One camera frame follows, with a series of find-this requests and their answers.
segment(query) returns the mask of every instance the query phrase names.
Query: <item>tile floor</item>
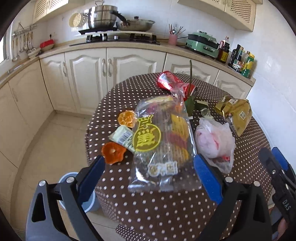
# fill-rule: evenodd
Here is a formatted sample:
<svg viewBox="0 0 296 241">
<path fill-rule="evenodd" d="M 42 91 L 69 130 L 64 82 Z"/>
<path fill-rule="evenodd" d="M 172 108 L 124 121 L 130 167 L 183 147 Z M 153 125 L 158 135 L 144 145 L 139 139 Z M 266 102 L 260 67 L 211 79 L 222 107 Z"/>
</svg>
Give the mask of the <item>tile floor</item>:
<svg viewBox="0 0 296 241">
<path fill-rule="evenodd" d="M 89 119 L 56 114 L 34 146 L 19 183 L 12 226 L 25 230 L 27 213 L 36 185 L 42 179 L 56 183 L 65 173 L 79 172 L 87 166 L 84 135 Z M 66 211 L 60 208 L 70 236 L 78 239 Z M 124 239 L 115 232 L 117 223 L 104 216 L 102 210 L 87 213 L 105 241 Z"/>
</svg>

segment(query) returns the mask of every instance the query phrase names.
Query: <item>brown tablecloth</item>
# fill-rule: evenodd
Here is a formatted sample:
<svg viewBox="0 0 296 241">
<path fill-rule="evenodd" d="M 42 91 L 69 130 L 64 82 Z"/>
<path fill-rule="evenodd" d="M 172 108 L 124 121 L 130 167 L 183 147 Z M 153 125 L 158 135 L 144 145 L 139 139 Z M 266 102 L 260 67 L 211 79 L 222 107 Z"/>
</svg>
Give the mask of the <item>brown tablecloth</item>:
<svg viewBox="0 0 296 241">
<path fill-rule="evenodd" d="M 101 154 L 101 147 L 109 142 L 108 136 L 119 123 L 118 115 L 125 110 L 134 110 L 141 99 L 169 94 L 156 86 L 159 74 L 134 76 L 116 86 L 102 99 L 93 115 L 86 133 L 86 151 L 89 164 Z M 187 75 L 177 74 L 184 82 Z M 213 110 L 215 104 L 227 92 L 193 79 L 197 86 L 199 100 L 208 101 L 216 121 L 224 120 Z M 194 111 L 194 124 L 198 125 L 199 111 Z M 236 138 L 234 166 L 230 176 L 242 183 L 261 183 L 266 201 L 271 194 L 270 177 L 258 160 L 258 151 L 269 143 L 254 118 L 240 138 Z M 124 160 L 114 165 L 106 165 L 95 191 L 104 213 L 119 222 L 116 231 L 127 240 L 195 240 L 203 230 L 217 205 L 210 200 L 204 188 L 201 190 L 174 192 L 128 192 L 130 170 L 133 160 L 131 152 L 125 153 Z M 221 238 L 227 237 L 239 212 L 236 203 L 231 219 Z"/>
</svg>

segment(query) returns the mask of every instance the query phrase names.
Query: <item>cabinet top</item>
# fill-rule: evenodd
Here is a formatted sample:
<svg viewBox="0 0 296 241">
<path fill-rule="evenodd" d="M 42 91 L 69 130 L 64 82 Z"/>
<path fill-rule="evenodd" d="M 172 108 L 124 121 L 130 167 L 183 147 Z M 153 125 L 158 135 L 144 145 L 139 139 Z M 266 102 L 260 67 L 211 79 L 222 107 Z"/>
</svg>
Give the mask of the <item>cabinet top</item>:
<svg viewBox="0 0 296 241">
<path fill-rule="evenodd" d="M 120 47 L 120 48 L 139 48 L 139 49 L 147 49 L 147 50 L 155 50 L 155 51 L 161 51 L 166 53 L 171 53 L 179 56 L 183 56 L 186 58 L 190 58 L 192 60 L 197 60 L 202 63 L 211 65 L 215 68 L 218 68 L 220 70 L 223 70 L 226 73 L 229 73 L 230 75 L 233 75 L 234 77 L 244 81 L 250 86 L 253 86 L 255 83 L 255 79 L 251 77 L 251 79 L 247 79 L 243 77 L 238 72 L 234 71 L 233 69 L 229 68 L 227 64 L 223 64 L 219 61 L 213 60 L 209 57 L 205 57 L 199 54 L 196 54 L 189 49 L 184 49 L 182 47 L 178 46 L 172 46 L 167 43 L 161 43 L 160 45 L 154 45 L 154 44 L 147 44 L 147 43 L 134 43 L 134 42 L 98 42 L 98 43 L 88 43 L 88 44 L 81 44 L 81 45 L 75 45 L 75 46 L 69 46 L 67 44 L 58 46 L 53 48 L 50 51 L 47 51 L 41 55 L 39 55 L 36 58 L 33 58 L 31 60 L 27 60 L 24 63 L 22 63 L 22 67 L 15 70 L 13 73 L 11 73 L 8 76 L 2 76 L 0 77 L 0 88 L 9 81 L 12 77 L 14 77 L 17 73 L 22 71 L 24 68 L 29 66 L 30 64 L 34 63 L 35 61 L 38 61 L 39 59 L 46 58 L 49 56 L 53 56 L 60 53 L 70 52 L 70 51 L 76 51 L 76 50 L 83 50 L 83 49 L 92 49 L 92 48 L 112 48 L 112 47 Z"/>
</svg>

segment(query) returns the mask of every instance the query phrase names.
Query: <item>gas stove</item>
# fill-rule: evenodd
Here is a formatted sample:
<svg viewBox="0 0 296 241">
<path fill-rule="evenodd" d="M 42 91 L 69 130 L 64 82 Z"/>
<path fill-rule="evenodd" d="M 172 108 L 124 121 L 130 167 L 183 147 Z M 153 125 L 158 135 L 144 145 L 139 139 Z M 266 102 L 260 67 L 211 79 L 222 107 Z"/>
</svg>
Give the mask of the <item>gas stove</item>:
<svg viewBox="0 0 296 241">
<path fill-rule="evenodd" d="M 93 28 L 87 30 L 79 31 L 81 35 L 86 35 L 86 42 L 73 44 L 81 45 L 87 43 L 95 43 L 95 42 L 113 42 L 113 41 L 121 41 L 121 42 L 141 42 L 141 43 L 150 43 L 157 44 L 160 43 L 157 41 L 156 35 L 153 35 L 149 32 L 138 32 L 138 31 L 118 31 L 117 28 Z"/>
</svg>

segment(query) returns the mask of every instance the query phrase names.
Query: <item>green stem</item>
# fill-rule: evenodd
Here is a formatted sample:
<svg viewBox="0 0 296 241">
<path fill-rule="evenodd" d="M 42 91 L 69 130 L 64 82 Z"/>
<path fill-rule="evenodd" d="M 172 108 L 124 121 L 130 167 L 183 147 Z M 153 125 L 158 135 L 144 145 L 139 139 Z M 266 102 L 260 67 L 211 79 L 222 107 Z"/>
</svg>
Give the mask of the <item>green stem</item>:
<svg viewBox="0 0 296 241">
<path fill-rule="evenodd" d="M 187 98 L 190 96 L 190 88 L 191 88 L 191 83 L 192 83 L 192 61 L 191 59 L 189 60 L 189 63 L 190 63 L 190 80 L 189 80 L 189 91 L 188 91 L 188 94 L 187 94 Z"/>
</svg>

